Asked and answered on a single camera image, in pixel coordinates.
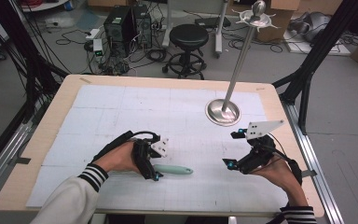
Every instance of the white paper sheet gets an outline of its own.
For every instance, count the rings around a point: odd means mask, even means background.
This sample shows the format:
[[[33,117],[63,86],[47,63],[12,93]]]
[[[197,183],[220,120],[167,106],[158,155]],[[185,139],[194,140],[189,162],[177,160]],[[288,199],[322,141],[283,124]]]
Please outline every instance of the white paper sheet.
[[[231,101],[241,121],[231,127],[210,122],[205,106],[223,91],[83,86],[46,156],[27,203],[40,207],[49,194],[71,176],[79,175],[106,144],[131,130],[168,137],[168,157],[152,164],[186,166],[192,175],[165,174],[158,182],[140,175],[111,173],[100,190],[100,209],[188,212],[278,212],[287,198],[259,176],[229,171],[223,158],[249,153],[245,140],[230,133],[250,121],[266,120],[257,93],[234,92]]]

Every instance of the round metal base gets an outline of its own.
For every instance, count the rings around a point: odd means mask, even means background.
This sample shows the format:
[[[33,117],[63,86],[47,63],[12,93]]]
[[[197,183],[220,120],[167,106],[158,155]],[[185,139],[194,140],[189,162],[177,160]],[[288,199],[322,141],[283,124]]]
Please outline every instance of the round metal base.
[[[232,102],[228,101],[226,111],[222,111],[224,100],[212,100],[205,106],[206,117],[211,122],[221,126],[232,126],[241,119],[240,109]]]

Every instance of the table leg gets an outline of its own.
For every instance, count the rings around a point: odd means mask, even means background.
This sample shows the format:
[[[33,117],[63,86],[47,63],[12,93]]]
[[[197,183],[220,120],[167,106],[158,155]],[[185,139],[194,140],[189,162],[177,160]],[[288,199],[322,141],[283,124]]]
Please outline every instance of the table leg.
[[[217,27],[217,31],[216,31],[215,49],[216,49],[216,57],[217,58],[219,58],[220,54],[223,52],[223,50],[222,50],[222,28],[223,28],[223,21],[225,20],[225,16],[226,16],[227,5],[228,5],[228,0],[223,0],[222,11],[220,13],[219,26]]]
[[[172,0],[167,0],[167,29],[165,30],[164,39],[162,40],[162,44],[161,44],[161,46],[165,49],[170,45],[170,32],[172,29],[171,1]]]

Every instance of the power strip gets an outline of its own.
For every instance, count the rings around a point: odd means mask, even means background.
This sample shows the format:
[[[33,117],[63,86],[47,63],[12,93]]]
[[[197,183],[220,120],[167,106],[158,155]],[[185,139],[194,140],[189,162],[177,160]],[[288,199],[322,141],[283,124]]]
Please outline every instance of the power strip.
[[[94,51],[95,59],[100,63],[103,58],[103,41],[101,39],[93,39],[92,50]]]
[[[101,29],[92,29],[89,32],[91,35],[86,35],[86,39],[93,40],[100,32],[101,32]]]

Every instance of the robotic glove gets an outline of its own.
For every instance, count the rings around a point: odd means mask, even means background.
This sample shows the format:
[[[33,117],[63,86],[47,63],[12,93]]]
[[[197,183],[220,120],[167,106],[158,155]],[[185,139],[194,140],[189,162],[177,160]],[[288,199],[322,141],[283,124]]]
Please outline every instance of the robotic glove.
[[[165,147],[167,145],[167,141],[163,140],[160,142],[160,136],[151,132],[138,132],[132,133],[128,131],[123,133],[121,136],[113,140],[111,143],[107,144],[96,156],[94,156],[92,162],[97,161],[103,155],[108,153],[110,150],[115,149],[116,147],[121,146],[123,143],[130,141],[135,135],[148,133],[152,134],[152,138],[144,138],[144,139],[134,139],[133,149],[132,149],[132,159],[135,165],[138,167],[141,175],[145,179],[153,179],[154,181],[158,181],[160,177],[163,175],[159,172],[156,172],[150,163],[150,158],[160,158],[165,157]]]
[[[246,138],[246,129],[239,129],[239,131],[231,133],[232,138]],[[252,149],[248,155],[237,160],[223,159],[228,170],[238,170],[244,175],[250,174],[255,168],[264,166],[269,163],[274,155],[281,157],[287,161],[293,175],[295,176],[298,183],[302,184],[301,170],[295,160],[288,158],[286,155],[281,153],[275,148],[274,140],[269,135],[247,140]]]

